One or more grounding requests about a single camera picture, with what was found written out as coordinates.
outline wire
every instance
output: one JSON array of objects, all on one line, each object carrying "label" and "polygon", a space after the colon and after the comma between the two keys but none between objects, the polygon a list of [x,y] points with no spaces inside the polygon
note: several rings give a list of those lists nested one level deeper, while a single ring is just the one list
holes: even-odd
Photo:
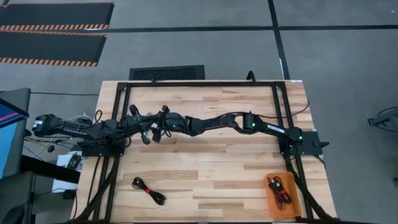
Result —
[{"label": "wire", "polygon": [[268,186],[272,190],[275,196],[275,201],[280,210],[286,209],[286,204],[292,203],[292,199],[287,191],[284,189],[282,184],[282,180],[280,177],[275,176],[274,178],[270,179],[267,177]]},{"label": "wire", "polygon": [[63,136],[59,136],[59,137],[42,136],[42,137],[40,137],[40,138],[52,138],[52,139],[54,139],[54,138],[64,138],[64,139],[71,139],[72,137],[63,137]]},{"label": "wire", "polygon": [[[34,199],[36,199],[36,198],[38,198],[38,197],[41,197],[41,196],[43,196],[43,195],[51,194],[52,192],[54,192],[54,191],[56,191],[56,190],[71,190],[71,189],[57,188],[57,189],[54,189],[54,190],[52,190],[52,191],[49,191],[49,192],[46,192],[46,193],[43,193],[43,194],[36,195],[36,196],[34,197]],[[76,213],[77,213],[77,194],[75,194],[75,205],[76,205],[76,206],[75,206],[75,214],[73,215],[73,219],[75,219]]]},{"label": "wire", "polygon": [[97,173],[97,167],[98,167],[98,163],[100,163],[100,159],[101,158],[98,156],[97,162],[95,163],[93,178],[91,179],[90,191],[88,192],[87,206],[90,203],[91,191],[93,191],[94,178],[95,178],[95,174]]},{"label": "wire", "polygon": [[375,126],[375,127],[380,128],[380,129],[385,130],[385,131],[389,131],[389,132],[393,132],[393,133],[398,133],[398,131],[393,131],[393,130],[390,130],[390,129],[387,129],[387,128],[382,128],[382,127],[380,127],[380,126]]},{"label": "wire", "polygon": [[145,190],[145,192],[147,192],[147,194],[149,194],[154,201],[156,202],[156,204],[158,205],[164,205],[165,201],[166,201],[166,197],[164,197],[164,195],[162,195],[161,193],[158,192],[154,192],[153,190],[149,189],[144,181],[139,178],[136,177],[134,178],[133,182],[131,183],[132,187],[134,187],[135,189],[142,189]]},{"label": "wire", "polygon": [[40,158],[40,156],[38,156],[37,154],[35,154],[32,150],[30,150],[28,147],[24,146],[25,149],[27,149],[30,153],[32,153],[34,155],[34,157],[37,157],[38,159],[40,159],[41,161],[44,161],[44,159]]},{"label": "wire", "polygon": [[42,144],[42,143],[37,142],[37,141],[33,141],[33,140],[30,140],[30,139],[25,139],[25,141],[31,142],[31,143],[33,143],[33,144],[38,144],[38,145],[44,147],[45,149],[47,148],[47,146],[46,146],[45,144]]},{"label": "wire", "polygon": [[99,94],[77,94],[77,93],[45,93],[45,92],[31,92],[30,94],[43,94],[43,95],[65,95],[65,96],[99,96]]},{"label": "wire", "polygon": [[56,144],[56,145],[58,145],[58,146],[63,146],[63,145],[61,145],[61,144],[59,144],[59,143],[68,144],[68,145],[71,145],[71,146],[79,146],[79,145],[76,145],[76,144],[74,144],[74,143],[63,142],[63,141],[60,141],[60,142],[54,141],[54,144]]},{"label": "wire", "polygon": [[[380,118],[380,116],[381,116],[381,114],[382,114],[383,112],[389,111],[389,110],[391,110],[391,109],[396,109],[396,108],[398,108],[398,106],[392,106],[392,107],[390,107],[390,108],[386,108],[386,109],[380,110],[379,113],[378,113],[379,118]],[[389,131],[389,132],[392,132],[392,133],[398,133],[398,131],[394,131],[394,130],[391,130],[391,129],[388,129],[388,128],[382,128],[382,127],[380,127],[380,124],[379,124],[379,125],[374,125],[374,126],[377,127],[377,128],[379,128],[379,129],[381,129],[381,130]]]},{"label": "wire", "polygon": [[58,140],[55,140],[55,141],[34,139],[34,138],[30,138],[30,137],[25,137],[25,138],[28,139],[28,140],[26,140],[26,141],[30,141],[30,142],[49,142],[49,143],[53,143],[53,144],[56,144],[56,145],[58,145],[58,143],[62,143],[62,144],[69,144],[69,145],[72,145],[72,146],[78,146],[78,145],[73,144],[73,143],[64,142],[64,141],[66,141],[66,140],[69,140],[70,138],[67,138],[67,139],[58,139]]},{"label": "wire", "polygon": [[[307,100],[307,105],[305,106],[305,108],[300,110],[300,111],[298,111],[298,112],[292,113],[292,116],[295,116],[295,115],[298,115],[299,113],[304,112],[309,106],[310,106],[310,101]],[[269,119],[287,118],[287,116],[281,116],[281,117],[278,117],[278,116],[270,117],[270,116],[264,116],[264,115],[259,115],[259,116],[262,117],[262,118],[269,118]]]},{"label": "wire", "polygon": [[294,145],[293,147],[294,147],[294,149],[295,149],[295,154],[294,154],[293,158],[290,158],[290,161],[296,159],[297,156],[299,155],[299,149],[297,148],[297,146]]},{"label": "wire", "polygon": [[319,156],[316,156],[316,155],[313,155],[313,156],[315,156],[315,158],[317,158],[319,161],[321,161],[321,163],[323,163],[323,166],[324,166],[325,169],[326,169],[325,161],[323,161],[323,159],[321,159],[321,157],[319,157]]},{"label": "wire", "polygon": [[76,198],[75,198],[75,214],[73,214],[73,219],[76,218],[76,213],[77,213],[77,193],[75,194]]},{"label": "wire", "polygon": [[100,123],[100,120],[101,120],[101,118],[102,118],[102,114],[103,114],[103,112],[101,111],[101,110],[98,110],[98,111],[95,111],[95,114],[94,114],[94,123],[92,124],[92,125],[90,125],[90,126],[87,126],[87,127],[82,127],[82,128],[80,128],[80,129],[87,129],[87,128],[92,128],[93,126],[95,126],[96,124],[99,124]]},{"label": "wire", "polygon": [[119,164],[118,162],[114,162],[113,163],[111,171],[109,172],[107,178],[105,179],[105,182],[98,187],[98,191],[94,195],[94,197],[91,200],[89,206],[84,208],[82,213],[75,219],[75,221],[87,220],[87,218],[92,213],[94,207],[96,207],[98,202],[101,201],[102,195],[104,194],[107,186],[114,180],[114,178],[116,178],[116,172],[118,170],[118,164]]},{"label": "wire", "polygon": [[383,113],[383,112],[385,112],[385,111],[389,111],[389,110],[391,110],[391,109],[396,109],[396,108],[398,108],[398,106],[393,106],[393,107],[390,107],[390,108],[387,108],[387,109],[384,109],[384,110],[380,110],[380,112],[379,112],[379,117],[380,117],[381,113]]},{"label": "wire", "polygon": [[62,146],[62,147],[65,147],[65,148],[67,148],[67,149],[70,149],[70,150],[72,150],[72,148],[71,148],[71,147],[64,146],[63,144],[60,144],[60,143],[58,143],[57,145],[58,145],[58,146]]},{"label": "wire", "polygon": [[130,137],[130,136],[128,136],[128,139],[129,139],[129,143],[128,143],[127,145],[125,145],[124,148],[129,147],[129,146],[131,145],[131,143],[132,143],[132,140],[131,140],[131,137]]}]

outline orange container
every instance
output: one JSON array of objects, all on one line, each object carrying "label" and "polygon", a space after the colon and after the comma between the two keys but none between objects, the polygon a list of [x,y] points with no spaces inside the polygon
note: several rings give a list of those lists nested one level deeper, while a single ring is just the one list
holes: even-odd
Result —
[{"label": "orange container", "polygon": [[[287,193],[290,195],[290,198],[292,199],[291,203],[285,204],[286,207],[284,210],[278,208],[274,192],[268,186],[268,179],[273,179],[275,177],[279,177],[281,179],[284,189],[287,191]],[[299,198],[297,197],[296,184],[294,182],[294,177],[291,172],[267,174],[265,182],[269,210],[273,216],[278,218],[293,218],[301,215],[301,206]]]}]

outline butcher block tabletop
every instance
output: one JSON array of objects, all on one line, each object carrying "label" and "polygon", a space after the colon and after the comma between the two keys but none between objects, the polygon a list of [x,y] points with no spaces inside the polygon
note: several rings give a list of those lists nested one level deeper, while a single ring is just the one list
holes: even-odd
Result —
[{"label": "butcher block tabletop", "polygon": [[[102,120],[111,119],[117,84],[116,81],[102,84],[96,107],[103,112]],[[285,81],[285,84],[292,113],[304,109],[308,101],[303,82]],[[142,115],[157,113],[167,105],[171,112],[201,119],[234,111],[276,116],[269,86],[132,87],[130,94],[129,105],[135,104]],[[285,111],[280,92],[279,97]],[[263,120],[277,124],[276,119]],[[314,128],[309,107],[293,116],[293,120],[294,125],[304,131]],[[335,217],[323,164],[313,156],[302,156],[302,160],[309,191],[325,211]],[[84,161],[77,190],[78,215],[86,207],[96,161],[97,157]],[[98,187],[102,161],[101,158],[91,198]],[[111,222],[274,221],[264,179],[268,173],[285,171],[277,138],[267,134],[245,135],[223,128],[193,138],[172,133],[171,138],[165,135],[160,144],[151,142],[150,145],[142,143],[141,135],[137,134],[120,158]],[[132,188],[135,177],[164,194],[165,205],[157,205],[143,190]],[[297,190],[302,216],[306,217],[302,194]],[[104,217],[107,199],[108,191],[104,194],[99,218]]]}]

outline gray carpet floor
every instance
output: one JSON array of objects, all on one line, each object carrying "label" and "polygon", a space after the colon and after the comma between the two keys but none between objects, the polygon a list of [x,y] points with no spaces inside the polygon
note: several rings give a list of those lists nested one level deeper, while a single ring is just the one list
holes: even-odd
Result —
[{"label": "gray carpet floor", "polygon": [[[272,25],[265,0],[114,1],[111,28]],[[11,0],[16,2],[54,1]],[[280,26],[398,24],[398,2],[390,0],[277,0],[275,8]],[[315,127],[322,140],[331,142],[325,162],[338,216],[397,223],[398,190],[392,179],[398,175],[398,136],[370,127],[367,119],[398,106],[398,30],[302,30],[281,35],[290,77],[303,80]],[[205,65],[206,79],[243,79],[249,70],[257,79],[282,79],[273,31],[120,33],[109,35],[95,68],[0,63],[0,90],[98,93],[103,80],[127,80],[130,68],[174,65]],[[33,94],[28,127],[44,113],[93,116],[96,100]],[[57,157],[47,152],[40,156],[46,161]],[[36,189],[46,192],[51,184],[42,179]],[[55,199],[58,206],[44,212],[45,201],[35,203],[42,212],[37,223],[69,218],[71,201]]]}]

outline black floor mat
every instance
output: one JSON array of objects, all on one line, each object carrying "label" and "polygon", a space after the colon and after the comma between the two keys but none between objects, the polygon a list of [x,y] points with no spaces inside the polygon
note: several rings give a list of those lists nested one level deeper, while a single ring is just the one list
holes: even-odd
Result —
[{"label": "black floor mat", "polygon": [[113,2],[8,4],[0,7],[0,30],[105,29]]},{"label": "black floor mat", "polygon": [[204,65],[130,68],[129,80],[204,80]]},{"label": "black floor mat", "polygon": [[0,62],[95,67],[104,34],[0,31]]}]

